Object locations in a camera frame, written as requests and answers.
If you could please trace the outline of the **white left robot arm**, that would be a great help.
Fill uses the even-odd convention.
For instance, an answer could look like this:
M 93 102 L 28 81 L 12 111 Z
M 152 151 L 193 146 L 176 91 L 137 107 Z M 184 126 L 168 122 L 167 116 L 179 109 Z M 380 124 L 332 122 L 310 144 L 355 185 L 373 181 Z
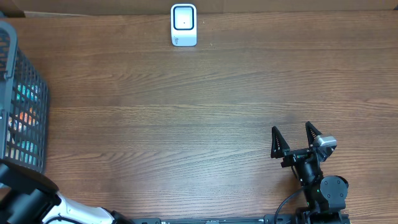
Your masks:
M 46 176 L 3 159 L 1 183 L 10 188 L 1 199 L 1 223 L 132 223 L 116 211 L 70 200 Z

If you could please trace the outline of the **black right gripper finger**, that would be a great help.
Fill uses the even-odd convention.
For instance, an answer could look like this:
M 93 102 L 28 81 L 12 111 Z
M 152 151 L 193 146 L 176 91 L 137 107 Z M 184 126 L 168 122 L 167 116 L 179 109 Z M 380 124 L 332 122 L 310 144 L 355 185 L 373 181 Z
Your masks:
M 305 123 L 305 129 L 307 133 L 308 145 L 311 147 L 315 138 L 319 135 L 322 135 L 322 133 L 316 127 L 314 127 L 310 121 Z
M 278 159 L 284 157 L 287 152 L 290 151 L 290 147 L 286 140 L 281 135 L 279 129 L 276 126 L 272 127 L 272 146 L 271 146 L 271 158 Z

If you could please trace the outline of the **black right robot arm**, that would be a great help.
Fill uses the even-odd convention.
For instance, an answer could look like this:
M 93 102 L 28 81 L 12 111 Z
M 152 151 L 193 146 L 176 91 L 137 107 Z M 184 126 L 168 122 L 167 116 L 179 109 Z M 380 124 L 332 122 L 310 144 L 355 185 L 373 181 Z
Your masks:
M 335 151 L 337 140 L 323 134 L 311 122 L 305 123 L 308 147 L 292 150 L 277 127 L 272 127 L 271 158 L 282 159 L 281 167 L 291 168 L 300 188 L 288 196 L 275 211 L 271 223 L 349 223 L 346 208 L 349 183 L 342 176 L 324 176 L 321 163 Z M 304 194 L 306 207 L 296 209 L 284 218 L 280 211 L 292 198 Z

